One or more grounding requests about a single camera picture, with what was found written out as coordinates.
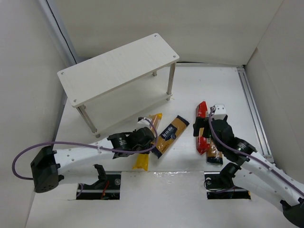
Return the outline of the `yellow-ended spaghetti bag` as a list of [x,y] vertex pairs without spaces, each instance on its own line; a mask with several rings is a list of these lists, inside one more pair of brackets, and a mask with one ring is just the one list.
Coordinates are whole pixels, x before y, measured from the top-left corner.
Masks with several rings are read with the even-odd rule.
[[[158,126],[162,119],[162,113],[148,115],[146,118],[148,118],[155,129],[158,129]],[[150,130],[153,132],[154,136],[156,136],[154,129],[150,126]],[[136,162],[133,166],[133,170],[148,170],[149,165],[149,152],[148,153],[140,153],[137,156]]]

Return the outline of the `blue-label spaghetti bag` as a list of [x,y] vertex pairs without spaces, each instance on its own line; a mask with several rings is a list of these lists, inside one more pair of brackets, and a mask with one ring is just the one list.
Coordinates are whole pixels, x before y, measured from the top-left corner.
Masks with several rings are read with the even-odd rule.
[[152,153],[161,158],[170,146],[189,126],[189,122],[181,116],[177,116],[157,137],[157,143],[152,149]]

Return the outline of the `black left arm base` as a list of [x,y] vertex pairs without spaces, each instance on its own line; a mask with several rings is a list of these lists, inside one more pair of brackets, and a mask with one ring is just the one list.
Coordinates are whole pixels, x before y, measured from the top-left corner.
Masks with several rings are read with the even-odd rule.
[[76,191],[77,200],[119,200],[121,173],[107,174],[102,186],[79,184]]

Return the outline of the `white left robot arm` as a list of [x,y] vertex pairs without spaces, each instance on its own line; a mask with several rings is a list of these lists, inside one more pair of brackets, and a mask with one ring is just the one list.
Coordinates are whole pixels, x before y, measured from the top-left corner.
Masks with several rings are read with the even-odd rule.
[[40,144],[41,150],[30,164],[35,192],[44,193],[56,188],[62,181],[71,179],[69,171],[89,164],[98,173],[98,180],[92,186],[103,186],[106,174],[99,161],[155,152],[159,142],[157,127],[157,120],[140,117],[132,132],[115,133],[93,144],[73,142],[72,149],[57,151],[52,149],[51,143]]

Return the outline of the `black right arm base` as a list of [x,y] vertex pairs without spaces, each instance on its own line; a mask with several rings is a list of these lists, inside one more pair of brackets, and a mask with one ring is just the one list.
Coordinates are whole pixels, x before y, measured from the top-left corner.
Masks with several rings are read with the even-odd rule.
[[204,173],[204,187],[208,200],[250,200],[250,192],[239,187],[232,187],[219,179],[219,172]]

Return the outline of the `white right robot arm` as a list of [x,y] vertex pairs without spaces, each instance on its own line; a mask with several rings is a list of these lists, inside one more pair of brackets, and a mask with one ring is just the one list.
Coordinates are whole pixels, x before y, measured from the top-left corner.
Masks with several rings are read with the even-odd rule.
[[220,172],[229,188],[246,189],[277,207],[284,217],[304,226],[304,185],[270,163],[247,141],[234,136],[226,119],[204,118],[203,135],[230,161]]

